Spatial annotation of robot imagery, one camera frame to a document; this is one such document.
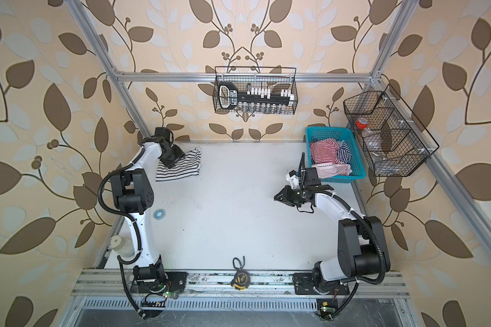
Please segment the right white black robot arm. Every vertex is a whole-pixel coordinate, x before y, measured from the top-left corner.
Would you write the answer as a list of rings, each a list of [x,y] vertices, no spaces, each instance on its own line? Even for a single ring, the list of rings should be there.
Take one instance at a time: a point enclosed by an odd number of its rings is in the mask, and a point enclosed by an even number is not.
[[[326,295],[351,281],[382,283],[391,262],[380,219],[357,212],[332,186],[322,184],[315,168],[292,170],[286,180],[289,184],[274,196],[275,201],[298,211],[308,203],[309,214],[316,208],[337,225],[336,256],[317,262],[307,278],[295,277],[295,284]]]

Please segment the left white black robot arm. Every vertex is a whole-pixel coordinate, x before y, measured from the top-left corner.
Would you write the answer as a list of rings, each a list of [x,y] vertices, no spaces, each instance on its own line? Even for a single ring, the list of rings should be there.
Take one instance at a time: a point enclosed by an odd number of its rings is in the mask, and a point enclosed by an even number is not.
[[[131,231],[134,256],[124,259],[117,256],[122,279],[125,267],[132,267],[133,281],[141,292],[166,294],[180,293],[185,289],[186,272],[166,272],[151,227],[154,189],[150,177],[154,164],[166,167],[182,158],[184,153],[173,143],[173,132],[156,128],[155,134],[139,141],[140,150],[122,168],[105,176],[98,187],[98,203],[114,215],[122,216]]]

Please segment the black white striped tank top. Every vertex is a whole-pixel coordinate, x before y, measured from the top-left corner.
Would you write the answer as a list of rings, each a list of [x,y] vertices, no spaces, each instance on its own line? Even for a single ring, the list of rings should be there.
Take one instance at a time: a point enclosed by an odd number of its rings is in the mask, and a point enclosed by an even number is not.
[[[177,181],[183,178],[196,177],[201,169],[201,149],[194,147],[189,150],[183,158],[176,162],[171,168],[167,168],[160,160],[158,161],[155,181]]]

